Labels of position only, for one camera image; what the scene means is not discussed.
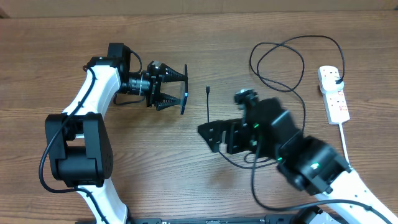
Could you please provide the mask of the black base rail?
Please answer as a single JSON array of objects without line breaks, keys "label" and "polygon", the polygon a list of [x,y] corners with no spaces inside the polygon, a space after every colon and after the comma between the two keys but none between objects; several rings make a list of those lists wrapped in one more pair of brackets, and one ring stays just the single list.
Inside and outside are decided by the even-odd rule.
[{"label": "black base rail", "polygon": [[265,215],[264,217],[235,217],[235,218],[130,218],[128,224],[294,224],[311,223],[314,215]]}]

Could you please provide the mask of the white power strip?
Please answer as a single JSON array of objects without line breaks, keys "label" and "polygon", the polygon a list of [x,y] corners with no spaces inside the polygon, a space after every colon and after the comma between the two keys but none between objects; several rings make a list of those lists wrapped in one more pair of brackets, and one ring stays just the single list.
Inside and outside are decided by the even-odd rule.
[{"label": "white power strip", "polygon": [[[336,67],[324,65],[318,69],[319,86],[322,76],[340,77],[340,74]],[[329,124],[343,124],[346,121],[350,120],[348,106],[343,89],[334,93],[322,93],[322,95]]]}]

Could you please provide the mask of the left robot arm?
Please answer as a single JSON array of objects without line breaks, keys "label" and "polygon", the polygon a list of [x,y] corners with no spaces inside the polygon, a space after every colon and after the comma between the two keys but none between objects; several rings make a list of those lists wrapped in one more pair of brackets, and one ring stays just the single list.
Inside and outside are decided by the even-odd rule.
[{"label": "left robot arm", "polygon": [[104,124],[118,94],[136,95],[160,111],[188,98],[188,71],[179,73],[159,61],[130,70],[136,53],[123,43],[110,43],[105,57],[92,57],[83,67],[86,80],[75,99],[45,120],[47,146],[39,164],[39,181],[53,194],[79,193],[95,223],[133,223],[130,210],[111,180],[113,150]]}]

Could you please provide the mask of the blue Galaxy smartphone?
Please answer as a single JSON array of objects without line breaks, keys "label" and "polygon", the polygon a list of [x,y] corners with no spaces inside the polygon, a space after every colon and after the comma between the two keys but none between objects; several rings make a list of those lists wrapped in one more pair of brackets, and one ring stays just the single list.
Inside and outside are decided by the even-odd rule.
[{"label": "blue Galaxy smartphone", "polygon": [[180,114],[183,115],[185,112],[185,107],[187,104],[188,99],[188,70],[187,64],[184,65],[184,73],[183,73],[183,81],[181,83],[180,91],[181,91],[181,98],[180,98]]}]

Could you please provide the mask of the white charger plug adapter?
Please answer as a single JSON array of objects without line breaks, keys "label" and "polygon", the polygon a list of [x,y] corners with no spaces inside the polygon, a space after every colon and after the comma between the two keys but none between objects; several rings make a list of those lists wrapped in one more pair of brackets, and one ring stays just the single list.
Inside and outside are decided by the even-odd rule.
[{"label": "white charger plug adapter", "polygon": [[320,79],[320,91],[323,94],[334,93],[344,88],[344,81],[340,77],[324,77]]}]

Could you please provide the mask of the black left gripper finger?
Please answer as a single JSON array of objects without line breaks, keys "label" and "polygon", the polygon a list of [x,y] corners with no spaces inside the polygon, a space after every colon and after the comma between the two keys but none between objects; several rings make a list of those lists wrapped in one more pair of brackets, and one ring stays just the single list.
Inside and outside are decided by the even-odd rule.
[{"label": "black left gripper finger", "polygon": [[184,82],[187,80],[186,75],[176,72],[174,69],[164,63],[160,65],[160,74],[162,75],[163,83]]},{"label": "black left gripper finger", "polygon": [[180,103],[181,99],[168,95],[166,93],[159,93],[159,95],[156,96],[154,102],[157,111],[164,110],[171,106],[179,105]]}]

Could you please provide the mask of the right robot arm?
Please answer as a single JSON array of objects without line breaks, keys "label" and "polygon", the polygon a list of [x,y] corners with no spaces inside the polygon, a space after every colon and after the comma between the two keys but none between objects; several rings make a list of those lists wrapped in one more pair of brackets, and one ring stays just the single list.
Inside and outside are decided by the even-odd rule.
[{"label": "right robot arm", "polygon": [[277,98],[248,105],[243,118],[205,123],[198,133],[213,152],[223,142],[231,154],[252,151],[256,158],[276,160],[278,171],[291,185],[317,198],[313,203],[275,207],[275,212],[328,205],[348,223],[397,223],[397,216],[346,159],[326,142],[304,136]]}]

